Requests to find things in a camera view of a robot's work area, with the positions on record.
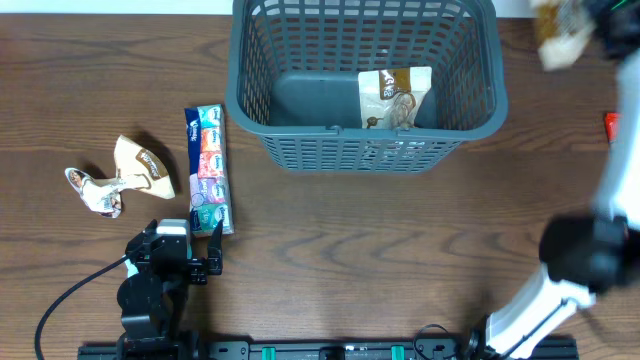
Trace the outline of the San Remo pasta packet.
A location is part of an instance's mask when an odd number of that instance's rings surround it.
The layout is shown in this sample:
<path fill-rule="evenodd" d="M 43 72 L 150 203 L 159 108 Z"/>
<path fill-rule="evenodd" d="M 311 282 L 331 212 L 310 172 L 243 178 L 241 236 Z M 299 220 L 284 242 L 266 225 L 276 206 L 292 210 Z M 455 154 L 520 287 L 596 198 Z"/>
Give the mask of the San Remo pasta packet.
<path fill-rule="evenodd" d="M 604 115 L 604 126 L 609 144 L 615 142 L 618 134 L 618 119 L 619 114 L 617 112 L 607 112 Z"/>

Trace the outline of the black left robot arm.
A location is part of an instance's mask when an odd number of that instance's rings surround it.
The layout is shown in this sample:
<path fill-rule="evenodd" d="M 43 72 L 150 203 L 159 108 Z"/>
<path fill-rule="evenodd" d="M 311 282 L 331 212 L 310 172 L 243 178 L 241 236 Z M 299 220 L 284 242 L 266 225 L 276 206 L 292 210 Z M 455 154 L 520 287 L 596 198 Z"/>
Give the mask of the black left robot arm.
<path fill-rule="evenodd" d="M 181 219 L 151 221 L 128 244 L 124 260 L 129 274 L 117 292 L 124 334 L 116 342 L 120 360 L 209 357 L 198 333 L 180 328 L 191 285 L 204 286 L 223 270 L 217 224 L 207 244 L 207 255 L 191 252 L 189 222 Z"/>

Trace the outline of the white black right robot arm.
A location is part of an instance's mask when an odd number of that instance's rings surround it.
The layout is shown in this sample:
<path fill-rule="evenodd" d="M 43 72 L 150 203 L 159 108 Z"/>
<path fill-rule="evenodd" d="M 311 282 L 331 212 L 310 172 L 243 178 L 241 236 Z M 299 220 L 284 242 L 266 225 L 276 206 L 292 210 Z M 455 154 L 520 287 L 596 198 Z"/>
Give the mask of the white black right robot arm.
<path fill-rule="evenodd" d="M 538 270 L 470 333 L 464 359 L 527 359 L 576 312 L 639 280 L 639 4 L 589 1 L 586 11 L 618 62 L 618 126 L 592 211 L 550 221 Z"/>

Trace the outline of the beige brown snack pouch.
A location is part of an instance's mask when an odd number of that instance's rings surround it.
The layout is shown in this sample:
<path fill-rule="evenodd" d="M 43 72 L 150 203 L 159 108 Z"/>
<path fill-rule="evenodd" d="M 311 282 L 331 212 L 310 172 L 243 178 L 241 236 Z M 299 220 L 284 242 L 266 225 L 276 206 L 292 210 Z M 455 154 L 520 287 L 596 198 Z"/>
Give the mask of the beige brown snack pouch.
<path fill-rule="evenodd" d="M 432 87 L 432 68 L 407 67 L 358 74 L 362 127 L 408 130 Z"/>

